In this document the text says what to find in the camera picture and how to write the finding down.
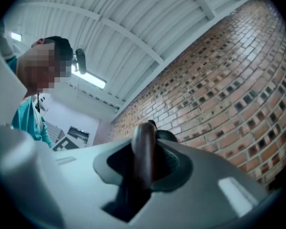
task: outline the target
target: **fluorescent light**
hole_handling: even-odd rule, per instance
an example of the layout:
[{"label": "fluorescent light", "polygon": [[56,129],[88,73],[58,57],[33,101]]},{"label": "fluorescent light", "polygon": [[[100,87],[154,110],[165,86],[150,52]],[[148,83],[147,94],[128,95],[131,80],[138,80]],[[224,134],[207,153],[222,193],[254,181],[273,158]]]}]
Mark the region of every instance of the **fluorescent light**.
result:
[{"label": "fluorescent light", "polygon": [[106,85],[106,82],[102,81],[101,79],[89,74],[89,73],[85,73],[85,74],[81,74],[79,71],[75,71],[75,66],[72,65],[72,68],[71,68],[71,72],[72,74],[82,78],[83,80],[89,82],[89,83],[92,83],[93,85],[96,85],[98,86],[99,88],[104,88],[105,85]]},{"label": "fluorescent light", "polygon": [[17,33],[13,33],[13,32],[11,32],[10,33],[10,36],[11,36],[11,38],[12,39],[15,39],[15,40],[17,40],[17,41],[21,41],[21,39],[22,39],[22,36],[20,35],[20,34],[17,34]]}]

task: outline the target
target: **person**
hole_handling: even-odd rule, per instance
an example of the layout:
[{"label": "person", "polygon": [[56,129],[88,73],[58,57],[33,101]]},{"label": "person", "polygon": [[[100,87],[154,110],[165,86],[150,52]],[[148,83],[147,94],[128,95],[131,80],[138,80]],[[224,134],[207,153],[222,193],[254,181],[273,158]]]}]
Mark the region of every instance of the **person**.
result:
[{"label": "person", "polygon": [[73,49],[67,39],[52,36],[42,38],[32,44],[20,57],[13,54],[5,36],[4,23],[0,22],[0,53],[7,65],[27,88],[11,125],[28,132],[34,140],[43,141],[52,147],[47,126],[42,116],[36,112],[31,96],[43,89],[53,88],[54,82],[71,75]]}]

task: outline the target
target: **teal shirt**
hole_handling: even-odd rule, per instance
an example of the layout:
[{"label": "teal shirt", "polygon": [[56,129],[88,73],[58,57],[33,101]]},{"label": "teal shirt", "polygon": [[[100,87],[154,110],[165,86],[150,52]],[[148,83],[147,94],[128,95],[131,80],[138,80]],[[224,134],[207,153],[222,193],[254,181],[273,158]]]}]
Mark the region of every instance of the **teal shirt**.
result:
[{"label": "teal shirt", "polygon": [[[11,60],[7,62],[7,64],[11,68],[11,70],[15,73],[17,66],[17,58],[13,57]],[[42,122],[42,132],[41,132],[33,108],[34,106],[32,98],[29,97],[25,103],[20,104],[20,106],[18,107],[11,125],[14,128],[29,133],[34,138],[34,140],[43,141],[47,143],[49,147],[52,147],[52,141],[49,137],[49,133],[47,130],[47,126],[44,122],[44,119],[41,116],[41,122]]]}]

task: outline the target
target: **white ceiling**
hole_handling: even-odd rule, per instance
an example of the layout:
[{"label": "white ceiling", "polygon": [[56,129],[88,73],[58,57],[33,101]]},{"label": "white ceiling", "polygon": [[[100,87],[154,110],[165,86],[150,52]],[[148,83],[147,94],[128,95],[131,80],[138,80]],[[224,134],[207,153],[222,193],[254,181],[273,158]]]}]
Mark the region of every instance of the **white ceiling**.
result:
[{"label": "white ceiling", "polygon": [[247,0],[19,0],[7,30],[24,52],[39,38],[68,38],[83,48],[87,71],[103,90],[76,76],[52,92],[68,105],[112,121],[171,61]]}]

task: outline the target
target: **ceiling light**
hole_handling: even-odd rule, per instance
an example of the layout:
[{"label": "ceiling light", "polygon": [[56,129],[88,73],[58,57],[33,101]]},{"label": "ceiling light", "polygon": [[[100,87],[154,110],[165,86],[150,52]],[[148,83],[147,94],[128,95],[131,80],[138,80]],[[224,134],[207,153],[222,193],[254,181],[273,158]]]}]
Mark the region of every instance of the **ceiling light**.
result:
[{"label": "ceiling light", "polygon": [[17,34],[17,33],[13,33],[13,32],[11,32],[10,33],[10,36],[11,36],[11,38],[12,39],[15,39],[15,40],[17,40],[17,41],[21,41],[21,39],[22,39],[22,36],[20,35],[20,34]]},{"label": "ceiling light", "polygon": [[104,88],[105,85],[106,85],[106,82],[95,77],[94,75],[91,75],[89,73],[86,73],[86,74],[81,74],[79,71],[75,71],[76,70],[76,67],[74,65],[72,65],[72,68],[71,68],[71,72],[72,74],[82,78],[83,80],[89,82],[89,83],[92,83],[93,85],[96,85],[98,86],[99,88]]}]

